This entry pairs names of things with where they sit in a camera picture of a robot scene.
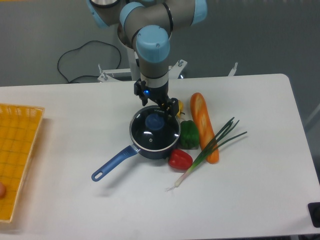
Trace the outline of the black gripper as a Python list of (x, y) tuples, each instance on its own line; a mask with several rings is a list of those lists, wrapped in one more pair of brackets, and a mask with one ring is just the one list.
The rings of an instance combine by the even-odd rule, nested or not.
[(174, 97), (168, 97), (168, 90), (168, 81), (161, 87), (149, 87), (147, 86), (147, 82), (140, 78), (134, 83), (134, 94), (139, 96), (142, 105), (145, 106), (148, 100), (158, 104), (164, 112), (165, 120), (175, 118), (179, 112), (179, 100)]

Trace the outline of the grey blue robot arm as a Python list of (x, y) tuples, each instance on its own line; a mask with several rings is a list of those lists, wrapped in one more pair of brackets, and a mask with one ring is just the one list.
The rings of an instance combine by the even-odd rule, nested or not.
[(134, 94), (143, 105), (156, 103), (169, 116), (179, 111), (168, 96), (170, 37), (173, 31), (202, 22), (208, 14), (205, 0), (88, 0), (101, 28), (119, 25), (129, 48), (137, 54), (140, 76)]

